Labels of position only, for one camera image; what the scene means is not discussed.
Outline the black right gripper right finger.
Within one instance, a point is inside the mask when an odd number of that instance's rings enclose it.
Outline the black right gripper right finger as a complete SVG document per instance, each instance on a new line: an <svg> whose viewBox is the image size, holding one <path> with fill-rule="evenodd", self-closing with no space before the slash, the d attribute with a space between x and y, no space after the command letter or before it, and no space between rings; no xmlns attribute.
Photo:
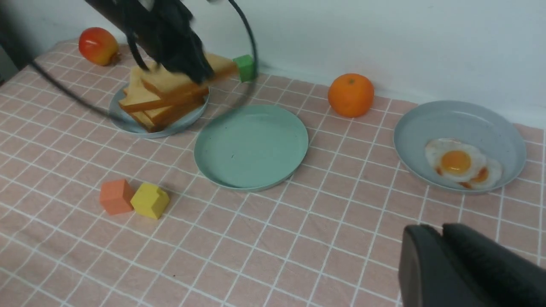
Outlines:
<svg viewBox="0 0 546 307"><path fill-rule="evenodd" d="M443 239L496 307L544 307L546 272L460 223L443 225Z"/></svg>

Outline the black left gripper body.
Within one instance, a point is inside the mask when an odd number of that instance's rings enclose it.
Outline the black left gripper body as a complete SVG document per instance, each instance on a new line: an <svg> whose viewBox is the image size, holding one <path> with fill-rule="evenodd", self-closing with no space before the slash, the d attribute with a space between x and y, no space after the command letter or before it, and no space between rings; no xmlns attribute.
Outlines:
<svg viewBox="0 0 546 307"><path fill-rule="evenodd" d="M193 31L193 14L180 0L156 0L152 6L158 61L169 72L185 74L203 84L214 72L203 51L203 43Z"/></svg>

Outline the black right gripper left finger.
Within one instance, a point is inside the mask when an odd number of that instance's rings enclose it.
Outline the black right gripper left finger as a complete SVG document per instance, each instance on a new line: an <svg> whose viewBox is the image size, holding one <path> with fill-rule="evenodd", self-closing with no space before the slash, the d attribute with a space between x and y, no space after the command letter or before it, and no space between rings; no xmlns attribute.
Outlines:
<svg viewBox="0 0 546 307"><path fill-rule="evenodd" d="M404 307L486 306L443 237L426 225L404 228L398 284Z"/></svg>

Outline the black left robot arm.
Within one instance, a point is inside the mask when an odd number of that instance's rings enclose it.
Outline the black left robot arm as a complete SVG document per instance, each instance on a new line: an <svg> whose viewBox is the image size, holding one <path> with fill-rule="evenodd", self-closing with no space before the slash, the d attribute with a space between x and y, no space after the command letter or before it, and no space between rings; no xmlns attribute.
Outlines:
<svg viewBox="0 0 546 307"><path fill-rule="evenodd" d="M201 85L214 72L193 31L193 14L180 0L89 0L92 8L126 36L135 62L148 70L143 49L158 68L179 72Z"/></svg>

